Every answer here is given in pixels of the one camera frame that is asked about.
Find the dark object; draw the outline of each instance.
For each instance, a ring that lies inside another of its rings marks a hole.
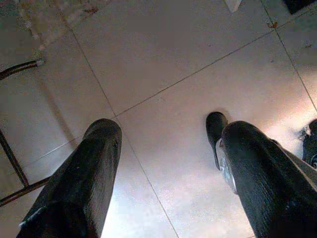
[[[38,67],[42,64],[44,64],[44,60],[38,59],[38,60],[33,60],[30,62],[18,64],[16,66],[11,67],[11,68],[7,68],[6,70],[0,72],[0,80],[3,80],[14,73],[26,70],[28,68]]]
[[[121,129],[100,119],[51,176],[21,224],[18,238],[99,238],[121,151]]]
[[[44,186],[45,184],[47,184],[48,181],[49,181],[49,178],[45,178],[43,180],[40,180],[40,181],[38,181],[38,182],[36,182],[34,184],[31,184],[31,185],[29,185],[29,186],[27,186],[27,187],[15,192],[15,193],[9,195],[8,197],[5,197],[5,198],[1,199],[0,200],[0,207],[2,207],[4,205],[6,205],[6,204],[18,199],[19,197],[21,197],[21,196],[23,196],[23,195],[25,195],[25,194],[27,194],[29,192],[32,192],[33,190],[35,190],[35,189],[37,189],[39,187]]]
[[[316,0],[283,0],[291,14],[296,13],[300,9],[308,6]]]
[[[222,142],[256,237],[316,238],[317,171],[244,121]]]
[[[22,171],[19,162],[17,161],[16,157],[14,156],[13,151],[11,150],[7,140],[5,139],[5,136],[3,135],[2,131],[0,130],[0,143],[3,147],[3,150],[5,151],[5,154],[7,155],[8,159],[10,160],[16,174],[19,176],[19,179],[24,187],[27,187],[29,185],[29,182]]]
[[[317,119],[309,125],[310,134],[306,134],[303,141],[303,160],[317,168]]]
[[[219,170],[220,167],[216,153],[216,143],[221,138],[222,130],[225,128],[226,125],[228,125],[228,120],[220,112],[210,113],[206,119],[206,131],[208,141],[213,150],[214,162],[217,169]]]

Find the white tile floor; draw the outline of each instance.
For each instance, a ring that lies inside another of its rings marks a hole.
[[[92,121],[115,117],[125,136],[103,237],[251,237],[215,168],[206,115],[251,122],[300,157],[297,132],[317,117],[317,5],[291,16],[263,4],[231,14],[222,0],[114,0],[53,43],[46,65],[1,81],[0,126],[30,182],[51,175]],[[2,42],[1,69],[27,59]],[[5,196],[20,184],[0,162]],[[8,237],[38,193],[0,208]]]

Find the floor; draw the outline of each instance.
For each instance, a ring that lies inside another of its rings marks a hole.
[[[301,157],[298,132],[317,117],[316,22],[316,3],[290,15],[275,0],[242,1],[233,14],[223,0],[113,0],[51,44],[44,66],[0,82],[1,129],[34,183],[94,120],[120,124],[104,238],[252,237],[205,119],[222,111],[248,121]],[[1,39],[1,69],[36,55],[16,50],[33,44],[28,33],[14,34]],[[0,155],[4,197],[22,186]],[[0,208],[4,237],[18,233],[40,190]]]

